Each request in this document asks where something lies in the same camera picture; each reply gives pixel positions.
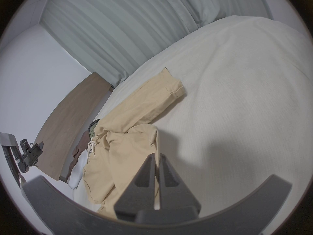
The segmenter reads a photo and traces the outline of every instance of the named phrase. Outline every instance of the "white bed sheet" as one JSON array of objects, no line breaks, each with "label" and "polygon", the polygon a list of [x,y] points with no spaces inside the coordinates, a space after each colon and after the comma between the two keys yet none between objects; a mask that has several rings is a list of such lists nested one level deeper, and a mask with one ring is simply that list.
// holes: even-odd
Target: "white bed sheet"
[{"label": "white bed sheet", "polygon": [[290,214],[313,174],[312,53],[303,35],[280,22],[224,18],[143,64],[96,118],[167,67],[186,97],[153,123],[161,153],[202,204],[201,217],[241,200],[271,174],[291,182],[267,235]]}]

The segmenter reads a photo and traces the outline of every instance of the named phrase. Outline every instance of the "white drawstring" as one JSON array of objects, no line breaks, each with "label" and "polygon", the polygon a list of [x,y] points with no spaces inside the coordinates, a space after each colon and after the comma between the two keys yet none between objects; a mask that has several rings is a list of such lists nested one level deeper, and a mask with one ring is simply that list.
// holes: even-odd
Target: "white drawstring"
[{"label": "white drawstring", "polygon": [[88,158],[89,158],[89,155],[91,153],[95,155],[95,146],[96,146],[96,143],[94,141],[92,141],[92,138],[90,139],[90,142],[88,143],[88,148],[87,148],[87,151],[88,151]]}]

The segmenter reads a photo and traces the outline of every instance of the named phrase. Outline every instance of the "curtain fold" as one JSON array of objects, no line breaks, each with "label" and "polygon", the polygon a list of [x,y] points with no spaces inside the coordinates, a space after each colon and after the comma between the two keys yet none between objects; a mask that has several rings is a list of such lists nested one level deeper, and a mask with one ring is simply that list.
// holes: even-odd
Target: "curtain fold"
[{"label": "curtain fold", "polygon": [[41,25],[116,87],[174,42],[230,15],[269,12],[262,0],[49,0]]}]

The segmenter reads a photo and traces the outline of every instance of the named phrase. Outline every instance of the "headboard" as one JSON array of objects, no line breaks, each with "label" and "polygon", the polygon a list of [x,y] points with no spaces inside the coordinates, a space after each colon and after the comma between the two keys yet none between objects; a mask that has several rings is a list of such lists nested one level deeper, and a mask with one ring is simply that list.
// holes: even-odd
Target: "headboard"
[{"label": "headboard", "polygon": [[78,132],[110,88],[111,84],[94,72],[57,105],[35,140],[36,143],[44,142],[43,153],[37,163],[42,172],[59,180]]}]

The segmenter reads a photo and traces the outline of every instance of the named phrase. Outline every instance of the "beige pants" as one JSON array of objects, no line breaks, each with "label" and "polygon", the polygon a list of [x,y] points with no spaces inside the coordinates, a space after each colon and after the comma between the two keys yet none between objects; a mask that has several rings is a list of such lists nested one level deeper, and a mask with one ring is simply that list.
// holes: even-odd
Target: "beige pants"
[{"label": "beige pants", "polygon": [[149,154],[155,153],[158,166],[157,128],[149,123],[184,93],[164,68],[98,122],[83,180],[89,200],[101,203],[99,213],[116,218],[115,202]]}]

